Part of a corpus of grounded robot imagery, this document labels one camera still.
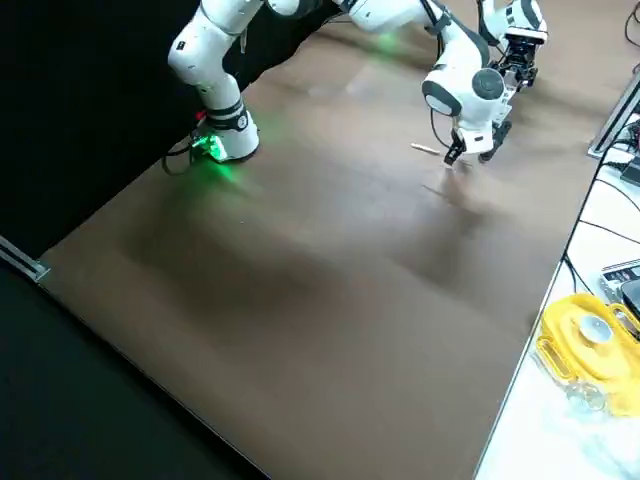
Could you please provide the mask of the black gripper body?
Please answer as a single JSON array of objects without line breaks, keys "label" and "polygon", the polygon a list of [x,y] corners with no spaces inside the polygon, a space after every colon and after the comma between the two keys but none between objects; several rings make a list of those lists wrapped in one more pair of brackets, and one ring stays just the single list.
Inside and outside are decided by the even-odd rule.
[{"label": "black gripper body", "polygon": [[538,38],[511,38],[508,40],[506,61],[510,63],[533,63],[538,47],[543,41]]}]

